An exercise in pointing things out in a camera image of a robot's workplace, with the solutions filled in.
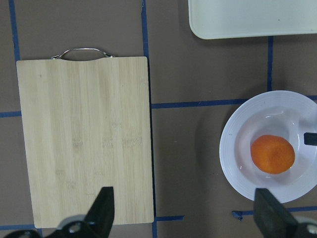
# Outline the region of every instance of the white plate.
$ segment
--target white plate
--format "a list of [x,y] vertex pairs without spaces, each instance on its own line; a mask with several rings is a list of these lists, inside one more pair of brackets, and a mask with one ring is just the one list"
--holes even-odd
[[202,39],[317,33],[316,0],[188,0]]
[[[305,132],[317,130],[317,105],[299,93],[271,91],[242,104],[230,117],[220,140],[220,163],[230,184],[254,200],[257,187],[268,188],[281,202],[297,199],[317,184],[317,147],[304,144]],[[278,175],[259,170],[250,146],[261,135],[288,140],[295,151],[293,166]]]

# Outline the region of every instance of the metal handle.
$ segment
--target metal handle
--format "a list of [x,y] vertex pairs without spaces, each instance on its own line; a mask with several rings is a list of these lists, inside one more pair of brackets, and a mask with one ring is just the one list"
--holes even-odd
[[61,54],[59,54],[59,55],[57,55],[57,56],[53,56],[51,59],[53,59],[53,60],[62,59],[63,56],[64,56],[65,54],[67,54],[69,51],[81,51],[81,50],[84,50],[84,51],[85,51],[85,50],[98,51],[98,52],[100,52],[101,54],[103,54],[105,57],[108,57],[108,58],[113,58],[113,57],[115,57],[115,56],[113,56],[113,55],[107,54],[106,52],[103,52],[103,51],[101,51],[101,50],[98,50],[98,49],[96,49],[96,48],[72,48],[72,49],[68,49],[68,50],[64,51],[63,53],[61,53]]

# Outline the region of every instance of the cutting board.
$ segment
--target cutting board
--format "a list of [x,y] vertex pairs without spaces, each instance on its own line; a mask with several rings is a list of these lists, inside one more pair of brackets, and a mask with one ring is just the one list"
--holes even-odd
[[114,224],[154,219],[146,57],[17,62],[36,228],[113,186]]

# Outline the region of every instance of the wooden cutting board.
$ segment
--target wooden cutting board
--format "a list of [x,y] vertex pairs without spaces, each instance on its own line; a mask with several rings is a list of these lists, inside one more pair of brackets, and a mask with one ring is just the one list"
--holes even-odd
[[17,62],[36,228],[114,187],[114,224],[154,219],[146,57]]

